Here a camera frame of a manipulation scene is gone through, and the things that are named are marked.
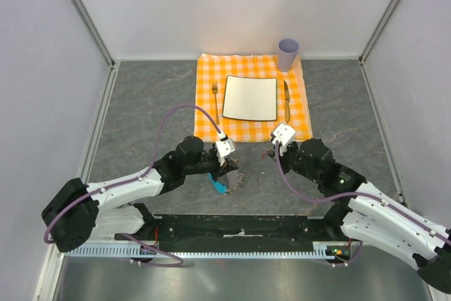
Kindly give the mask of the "metal key organizer blue handle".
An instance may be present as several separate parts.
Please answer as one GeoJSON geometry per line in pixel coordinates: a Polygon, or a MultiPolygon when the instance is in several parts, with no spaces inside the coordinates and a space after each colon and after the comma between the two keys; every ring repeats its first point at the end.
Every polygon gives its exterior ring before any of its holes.
{"type": "Polygon", "coordinates": [[[221,195],[228,195],[240,188],[244,175],[238,170],[226,173],[221,177],[213,177],[209,174],[209,180],[217,193],[221,195]]]}

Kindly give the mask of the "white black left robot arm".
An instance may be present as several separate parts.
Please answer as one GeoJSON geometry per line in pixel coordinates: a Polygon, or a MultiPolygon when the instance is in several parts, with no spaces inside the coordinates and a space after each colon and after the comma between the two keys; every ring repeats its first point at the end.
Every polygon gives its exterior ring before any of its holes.
{"type": "Polygon", "coordinates": [[[155,224],[133,203],[171,192],[191,175],[207,174],[218,186],[221,177],[239,169],[231,158],[235,150],[235,143],[226,135],[209,150],[204,150],[200,138],[188,136],[173,151],[136,173],[100,183],[70,179],[42,211],[47,227],[44,242],[55,244],[60,252],[70,252],[89,239],[117,233],[149,239],[155,224]]]}

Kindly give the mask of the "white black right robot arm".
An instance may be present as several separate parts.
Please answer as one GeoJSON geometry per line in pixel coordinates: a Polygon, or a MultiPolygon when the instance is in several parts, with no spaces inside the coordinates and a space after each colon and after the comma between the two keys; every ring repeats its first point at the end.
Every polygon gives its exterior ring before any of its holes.
{"type": "Polygon", "coordinates": [[[301,175],[322,194],[316,203],[333,203],[322,224],[327,238],[345,236],[377,247],[415,269],[436,290],[450,293],[449,228],[418,215],[337,162],[320,139],[272,143],[268,155],[282,176],[290,171],[301,175]]]}

